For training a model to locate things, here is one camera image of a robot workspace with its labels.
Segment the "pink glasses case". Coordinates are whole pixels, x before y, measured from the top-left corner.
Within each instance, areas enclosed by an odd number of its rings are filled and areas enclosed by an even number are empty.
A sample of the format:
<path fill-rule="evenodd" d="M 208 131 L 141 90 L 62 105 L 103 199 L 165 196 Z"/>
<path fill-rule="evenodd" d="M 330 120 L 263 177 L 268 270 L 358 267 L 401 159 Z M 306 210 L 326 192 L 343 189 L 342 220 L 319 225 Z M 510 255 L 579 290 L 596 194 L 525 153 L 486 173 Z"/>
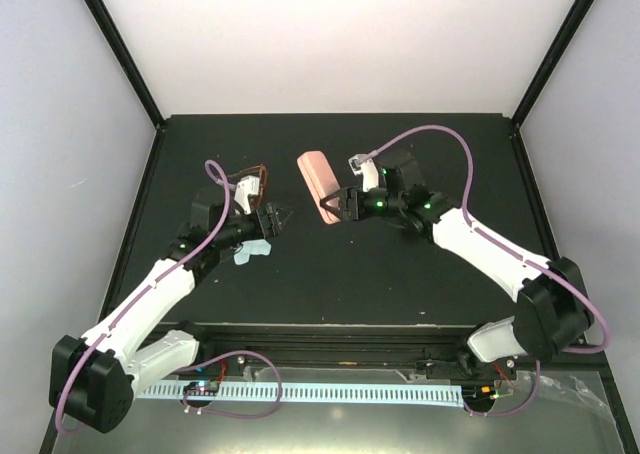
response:
<path fill-rule="evenodd" d="M 320 204 L 322 199 L 340 189 L 325 154 L 321 151 L 307 151 L 298 157 L 297 165 L 323 221 L 329 225 L 339 222 L 338 217 Z"/>

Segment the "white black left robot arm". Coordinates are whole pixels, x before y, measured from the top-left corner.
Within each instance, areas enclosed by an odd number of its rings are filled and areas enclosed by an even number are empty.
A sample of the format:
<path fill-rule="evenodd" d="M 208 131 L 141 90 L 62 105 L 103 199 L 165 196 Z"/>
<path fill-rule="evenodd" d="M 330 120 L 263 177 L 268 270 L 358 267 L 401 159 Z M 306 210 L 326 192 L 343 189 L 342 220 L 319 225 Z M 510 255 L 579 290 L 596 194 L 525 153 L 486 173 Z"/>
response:
<path fill-rule="evenodd" d="M 198 192 L 190 219 L 178 230 L 152 269 L 107 317 L 78 338 L 61 338 L 53 348 L 49 403 L 59 432 L 65 416 L 108 433 L 133 401 L 167 375 L 188 368 L 207 371 L 215 350 L 202 329 L 183 322 L 160 340 L 143 342 L 164 316 L 218 266 L 225 250 L 259 244 L 281 234 L 283 207 L 257 205 L 252 195 L 236 199 L 212 188 Z"/>

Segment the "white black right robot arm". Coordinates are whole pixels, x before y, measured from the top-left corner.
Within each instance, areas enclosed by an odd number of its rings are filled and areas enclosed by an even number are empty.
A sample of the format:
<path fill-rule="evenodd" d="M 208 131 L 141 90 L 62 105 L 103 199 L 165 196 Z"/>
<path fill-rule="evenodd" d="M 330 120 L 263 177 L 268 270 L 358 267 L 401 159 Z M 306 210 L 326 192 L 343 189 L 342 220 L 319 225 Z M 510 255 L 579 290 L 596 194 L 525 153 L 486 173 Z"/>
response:
<path fill-rule="evenodd" d="M 548 361 L 593 325 L 593 314 L 572 293 L 584 286 L 575 263 L 533 254 L 464 215 L 446 195 L 427 187 L 408 152 L 390 152 L 380 162 L 356 155 L 349 164 L 361 185 L 341 187 L 320 151 L 298 160 L 325 223 L 385 218 L 459 256 L 514 303 L 512 316 L 478 327 L 466 345 L 457 348 L 454 362 L 461 374 L 479 376 L 491 363 L 507 357 L 528 355 Z"/>

